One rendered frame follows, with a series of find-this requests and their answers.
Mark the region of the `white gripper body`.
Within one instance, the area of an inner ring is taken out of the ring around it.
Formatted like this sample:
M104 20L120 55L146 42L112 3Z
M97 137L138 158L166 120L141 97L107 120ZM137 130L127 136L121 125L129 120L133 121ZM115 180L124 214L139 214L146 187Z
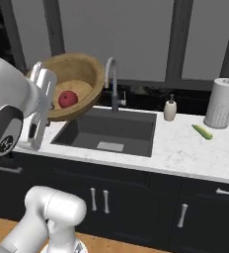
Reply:
M52 104L56 85L56 75L38 62L31 73L31 80L38 86L38 106L32 117L30 144L33 150L39 150Z

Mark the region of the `red tomato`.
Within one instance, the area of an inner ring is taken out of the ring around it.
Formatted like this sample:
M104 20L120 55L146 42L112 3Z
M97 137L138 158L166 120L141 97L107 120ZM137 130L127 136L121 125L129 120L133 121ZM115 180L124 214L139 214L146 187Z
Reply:
M78 102L78 96L72 91L64 91L59 95L58 105L61 108L68 108Z

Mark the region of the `wooden bowl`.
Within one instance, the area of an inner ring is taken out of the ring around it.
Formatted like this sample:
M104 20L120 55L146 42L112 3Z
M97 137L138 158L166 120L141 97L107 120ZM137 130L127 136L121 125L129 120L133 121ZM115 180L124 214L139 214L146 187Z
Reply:
M57 77L52 100L54 108L48 115L51 122L72 121L98 102L104 88L105 67L96 57L85 53L63 53L44 60L42 64ZM64 91L74 92L78 102L62 109L58 98Z

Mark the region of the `dark grey sink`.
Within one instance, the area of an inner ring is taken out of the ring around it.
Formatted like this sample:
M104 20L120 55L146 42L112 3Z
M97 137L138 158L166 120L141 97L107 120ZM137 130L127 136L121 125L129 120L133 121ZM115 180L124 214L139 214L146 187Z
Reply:
M91 109L67 122L52 144L150 157L157 116Z

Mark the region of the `black cupboard door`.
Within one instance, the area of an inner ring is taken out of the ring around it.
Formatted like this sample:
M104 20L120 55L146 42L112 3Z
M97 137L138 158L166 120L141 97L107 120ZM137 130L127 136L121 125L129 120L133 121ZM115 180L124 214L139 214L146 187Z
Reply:
M103 190L109 191L110 213L105 213ZM168 247L174 209L166 194L118 185L104 185L98 199L105 234L159 249Z
M182 204L189 207L178 228ZM169 244L175 253L229 253L229 204L180 198Z
M67 172L52 170L52 178L55 180L57 189L63 192L73 194L85 201L87 205L87 213L84 220L78 225L77 230L87 234L95 234L99 221L98 206L97 211L92 211L91 188L96 189L98 186L86 178L78 177Z

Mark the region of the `silver tap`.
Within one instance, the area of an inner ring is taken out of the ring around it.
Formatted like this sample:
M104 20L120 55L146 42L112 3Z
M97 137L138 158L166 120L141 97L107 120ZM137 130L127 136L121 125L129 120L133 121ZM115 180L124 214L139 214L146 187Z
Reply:
M117 67L116 60L110 57L105 67L105 88L108 89L112 86L112 112L117 113L119 106L126 105L126 96L122 99L117 94Z

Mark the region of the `black dishwasher front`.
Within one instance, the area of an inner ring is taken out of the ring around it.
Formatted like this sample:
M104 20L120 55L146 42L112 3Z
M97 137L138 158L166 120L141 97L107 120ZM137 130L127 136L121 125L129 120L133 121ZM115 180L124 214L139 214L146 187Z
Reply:
M25 213L25 195L33 186L46 186L48 159L14 153L0 157L0 167L23 168L22 173L0 171L0 217L19 221Z

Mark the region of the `white soap dispenser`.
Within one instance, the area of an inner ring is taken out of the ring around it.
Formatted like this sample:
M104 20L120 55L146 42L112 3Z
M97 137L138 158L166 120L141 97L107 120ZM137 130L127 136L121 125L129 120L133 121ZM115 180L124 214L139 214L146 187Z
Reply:
M174 97L175 95L171 94L170 99L166 102L165 107L164 107L164 119L167 122L171 122L176 116L177 103L174 100Z

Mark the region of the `green vegetable stick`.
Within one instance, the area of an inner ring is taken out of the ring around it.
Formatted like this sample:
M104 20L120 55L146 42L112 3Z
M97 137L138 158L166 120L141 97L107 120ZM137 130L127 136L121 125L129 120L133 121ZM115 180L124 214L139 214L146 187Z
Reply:
M199 125L192 125L192 127L205 139L211 140L213 138L213 135L209 131L207 131L204 127Z

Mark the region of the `white paper towel roll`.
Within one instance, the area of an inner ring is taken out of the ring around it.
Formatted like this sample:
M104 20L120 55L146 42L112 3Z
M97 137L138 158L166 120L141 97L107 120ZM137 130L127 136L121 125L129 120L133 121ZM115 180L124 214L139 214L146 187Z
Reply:
M229 78L216 78L203 122L216 129L229 126Z

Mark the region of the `black drawer front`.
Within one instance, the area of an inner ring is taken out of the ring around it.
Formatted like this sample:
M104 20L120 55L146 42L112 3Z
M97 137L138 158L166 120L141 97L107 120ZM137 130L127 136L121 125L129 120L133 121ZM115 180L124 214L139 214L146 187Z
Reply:
M229 191L229 184L198 179L184 179L181 187L181 195L183 197L229 201L229 196L217 195L215 193L218 188Z

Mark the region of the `grey window frame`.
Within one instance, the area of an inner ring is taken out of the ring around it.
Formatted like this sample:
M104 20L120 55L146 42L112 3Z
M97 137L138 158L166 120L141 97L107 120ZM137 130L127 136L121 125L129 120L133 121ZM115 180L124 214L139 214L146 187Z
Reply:
M128 43L122 41L119 33L126 28L120 23L127 21L127 15L117 15L114 8L108 8L108 3L124 3L125 0L88 0L89 11L69 9L74 18L79 17L85 25L78 26L74 21L62 21L64 0L19 0L20 8L16 10L13 0L0 0L0 7L11 46L15 66L22 72L30 70L27 56L35 61L46 59L43 53L46 49L52 56L65 52L85 52L95 57L104 53L107 57L116 52L127 53L135 45L135 40ZM161 21L149 23L149 14L142 14L142 9L131 6L129 12L136 11L138 23L134 26L136 36L144 41L139 50L144 58L139 61L146 67L155 69L161 61L157 55L163 51L164 79L162 81L141 81L136 77L121 79L126 86L161 87L171 89L207 90L210 84L207 80L184 79L182 77L185 53L191 22L191 11L194 0L172 1L172 21L165 25Z

